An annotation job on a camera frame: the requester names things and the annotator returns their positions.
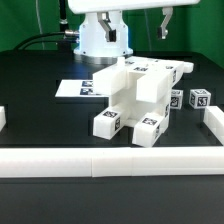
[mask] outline white rectangular block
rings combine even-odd
[[[163,66],[166,70],[172,72],[173,80],[172,86],[180,81],[184,72],[184,62],[182,61],[171,61],[171,60],[159,60],[158,65]]]
[[[55,97],[105,97],[93,92],[93,80],[61,81]]]
[[[152,71],[137,80],[136,100],[156,103],[170,89],[170,72]]]
[[[93,135],[111,139],[125,124],[129,110],[124,105],[108,107],[94,118]]]
[[[164,117],[155,113],[146,113],[135,125],[132,143],[143,147],[152,147],[161,135],[160,124]]]
[[[115,64],[93,74],[93,90],[111,96],[126,87],[126,79],[126,67]]]
[[[6,124],[6,118],[5,118],[5,108],[3,106],[0,107],[0,131]]]
[[[205,108],[204,123],[224,145],[224,113],[217,106]]]

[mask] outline white block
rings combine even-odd
[[[93,80],[61,81],[55,97],[105,97],[93,92]]]
[[[93,135],[111,139],[124,126],[128,116],[129,110],[125,105],[108,107],[94,118]]]
[[[161,135],[160,124],[164,117],[155,113],[146,115],[135,125],[132,143],[152,147]]]
[[[170,86],[171,73],[151,72],[137,80],[136,100],[156,103],[168,91]]]
[[[183,102],[183,90],[172,90],[171,92],[171,101],[170,108],[171,109],[181,109]]]
[[[0,177],[91,177],[92,149],[1,149]]]
[[[189,104],[194,109],[202,109],[210,105],[211,93],[206,89],[191,89]]]
[[[125,66],[112,65],[93,74],[93,90],[97,94],[113,95],[126,87]]]
[[[160,65],[161,67],[163,66],[167,71],[172,72],[173,76],[172,86],[174,86],[177,82],[180,81],[184,72],[183,61],[159,60],[158,65]]]
[[[204,123],[224,145],[224,113],[217,106],[205,108]]]
[[[5,124],[6,124],[5,108],[1,106],[0,107],[0,131],[5,126]]]

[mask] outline stacked blocks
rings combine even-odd
[[[204,123],[224,145],[224,113],[217,106],[205,108]]]
[[[189,104],[194,109],[202,109],[210,105],[211,93],[205,89],[192,89]]]
[[[172,90],[170,108],[181,109],[183,102],[183,90]]]
[[[2,128],[5,126],[6,124],[6,119],[5,119],[5,108],[4,107],[0,107],[0,131],[2,130]]]
[[[134,128],[134,144],[153,146],[169,125],[172,87],[192,70],[192,63],[130,57],[94,73],[94,92],[109,96],[109,107],[94,118],[93,134],[111,139],[125,125]]]

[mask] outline white border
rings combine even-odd
[[[224,147],[4,148],[0,178],[224,174]]]

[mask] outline white foam block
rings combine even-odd
[[[93,80],[62,80],[55,97],[105,97],[93,92]]]
[[[133,176],[207,175],[224,172],[223,147],[139,149],[133,154]]]
[[[0,177],[91,177],[91,149],[1,149]]]
[[[184,72],[184,62],[182,61],[171,61],[171,60],[160,60],[158,65],[163,66],[165,69],[170,70],[173,73],[173,86],[180,81]]]
[[[160,137],[160,124],[164,117],[155,113],[146,113],[135,125],[132,143],[143,147],[152,147]]]
[[[171,73],[151,72],[137,80],[136,100],[156,103],[170,89]]]
[[[108,107],[94,118],[93,135],[111,139],[124,126],[128,116],[129,110],[125,105]]]
[[[97,94],[113,95],[126,87],[127,72],[125,66],[117,64],[93,74],[93,89]]]
[[[204,123],[224,145],[224,113],[217,106],[205,108]]]
[[[0,131],[6,124],[6,118],[5,118],[5,108],[0,107]]]

